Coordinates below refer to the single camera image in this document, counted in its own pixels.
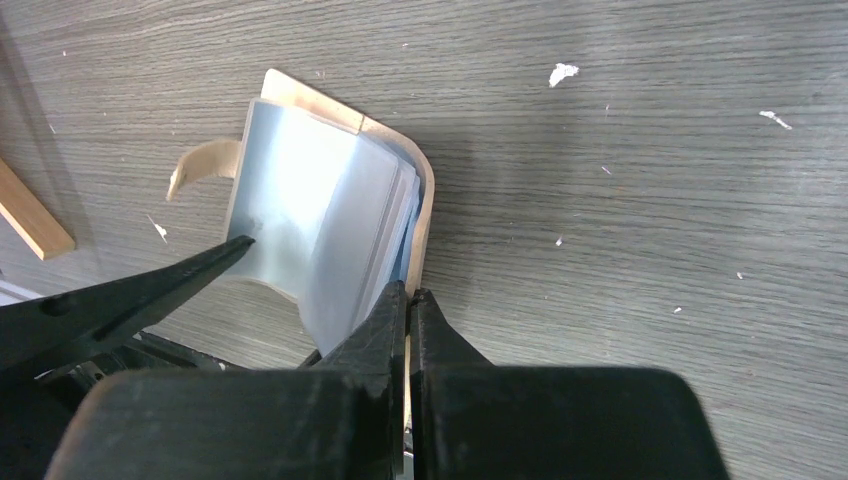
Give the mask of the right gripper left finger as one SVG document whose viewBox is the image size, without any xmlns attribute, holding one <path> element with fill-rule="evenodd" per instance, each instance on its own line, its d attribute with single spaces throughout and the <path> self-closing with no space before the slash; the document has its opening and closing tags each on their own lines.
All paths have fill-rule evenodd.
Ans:
<svg viewBox="0 0 848 480">
<path fill-rule="evenodd" d="M 50 479 L 392 479 L 404 468 L 401 282 L 307 368 L 148 370 L 84 399 Z"/>
</svg>

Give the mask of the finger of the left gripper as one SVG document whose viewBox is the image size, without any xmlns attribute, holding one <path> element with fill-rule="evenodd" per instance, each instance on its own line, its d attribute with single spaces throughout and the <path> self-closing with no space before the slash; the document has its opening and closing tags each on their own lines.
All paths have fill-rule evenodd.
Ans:
<svg viewBox="0 0 848 480">
<path fill-rule="evenodd" d="M 237 263 L 241 235 L 158 270 L 1 308 L 1 376 L 36 378 L 123 345 Z"/>
</svg>

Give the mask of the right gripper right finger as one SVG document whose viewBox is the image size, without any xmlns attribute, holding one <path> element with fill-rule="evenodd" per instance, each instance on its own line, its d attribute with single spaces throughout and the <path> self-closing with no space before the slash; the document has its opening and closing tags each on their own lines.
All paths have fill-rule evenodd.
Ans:
<svg viewBox="0 0 848 480">
<path fill-rule="evenodd" d="M 702 406 L 677 374 L 497 366 L 432 292 L 409 310 L 418 479 L 725 479 Z"/>
</svg>

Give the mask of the beige leather card holder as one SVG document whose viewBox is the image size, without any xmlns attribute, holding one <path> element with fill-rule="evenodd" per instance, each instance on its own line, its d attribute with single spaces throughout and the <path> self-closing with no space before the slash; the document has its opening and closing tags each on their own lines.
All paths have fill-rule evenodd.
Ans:
<svg viewBox="0 0 848 480">
<path fill-rule="evenodd" d="M 276 69 L 240 139 L 198 145 L 167 198 L 208 177 L 233 182 L 223 236 L 250 236 L 232 277 L 293 301 L 321 354 L 367 317 L 388 283 L 421 283 L 435 194 L 408 137 Z"/>
</svg>

